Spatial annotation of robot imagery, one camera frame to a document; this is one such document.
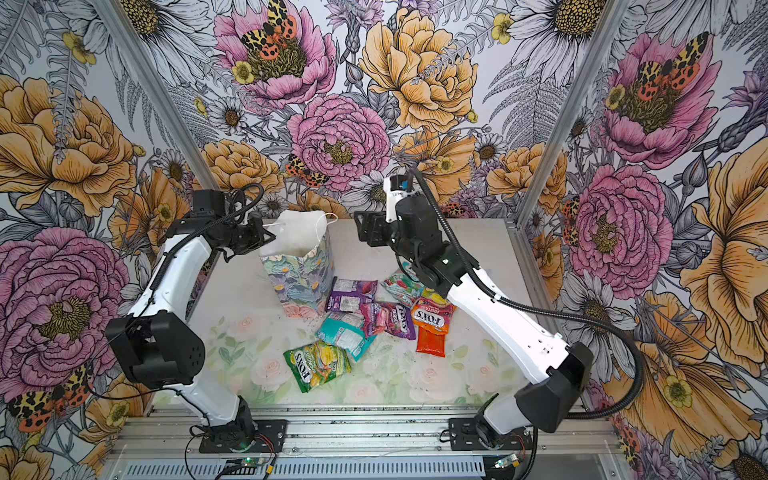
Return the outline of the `floral paper gift bag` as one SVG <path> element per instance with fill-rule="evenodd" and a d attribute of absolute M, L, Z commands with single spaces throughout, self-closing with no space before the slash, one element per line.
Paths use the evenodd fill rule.
<path fill-rule="evenodd" d="M 338 217 L 322 210 L 285 211 L 265 226 L 275 239 L 258 250 L 285 315 L 323 316 L 335 276 L 330 224 Z"/>

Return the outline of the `orange Fox's candy packet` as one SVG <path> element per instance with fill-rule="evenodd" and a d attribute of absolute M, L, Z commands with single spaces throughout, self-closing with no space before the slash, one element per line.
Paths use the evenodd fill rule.
<path fill-rule="evenodd" d="M 436 291 L 425 288 L 412 307 L 413 322 L 435 335 L 447 335 L 456 306 Z"/>

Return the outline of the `magenta Fox's candy packet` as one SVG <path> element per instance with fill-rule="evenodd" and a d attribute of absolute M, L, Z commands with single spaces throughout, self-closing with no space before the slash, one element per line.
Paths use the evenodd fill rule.
<path fill-rule="evenodd" d="M 391 302 L 367 303 L 360 306 L 360 312 L 366 338 L 381 333 L 406 340 L 415 340 L 417 337 L 411 310 L 404 305 Z"/>

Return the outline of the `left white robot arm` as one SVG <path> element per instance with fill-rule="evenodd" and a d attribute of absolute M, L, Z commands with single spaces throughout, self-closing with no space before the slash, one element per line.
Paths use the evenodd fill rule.
<path fill-rule="evenodd" d="M 275 238 L 259 218 L 244 224 L 206 216 L 174 221 L 147 288 L 105 330 L 128 380 L 174 393 L 201 420 L 209 441 L 233 452 L 251 447 L 257 427 L 247 402 L 205 372 L 205 344 L 187 323 L 187 304 L 212 253 L 245 255 Z"/>

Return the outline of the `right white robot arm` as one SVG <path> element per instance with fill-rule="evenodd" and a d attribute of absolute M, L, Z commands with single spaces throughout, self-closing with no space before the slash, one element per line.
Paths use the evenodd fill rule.
<path fill-rule="evenodd" d="M 590 350 L 546 330 L 530 307 L 507 299 L 423 195 L 398 191 L 385 211 L 356 212 L 353 218 L 360 241 L 387 246 L 408 260 L 422 284 L 466 312 L 522 370 L 524 387 L 493 396 L 476 415 L 482 442 L 493 448 L 501 437 L 527 427 L 555 432 L 587 384 Z"/>

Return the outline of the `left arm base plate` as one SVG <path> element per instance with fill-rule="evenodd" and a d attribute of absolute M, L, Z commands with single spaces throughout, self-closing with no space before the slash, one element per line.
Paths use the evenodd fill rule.
<path fill-rule="evenodd" d="M 286 438 L 288 422 L 278 419 L 257 419 L 252 428 L 242 429 L 230 422 L 214 426 L 201 440 L 202 454 L 280 453 Z"/>

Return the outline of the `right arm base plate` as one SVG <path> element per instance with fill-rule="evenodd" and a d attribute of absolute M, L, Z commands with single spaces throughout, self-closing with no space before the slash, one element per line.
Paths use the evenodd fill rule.
<path fill-rule="evenodd" d="M 525 428 L 499 434 L 475 417 L 452 417 L 447 422 L 447 440 L 452 451 L 516 451 L 533 448 L 532 435 Z"/>

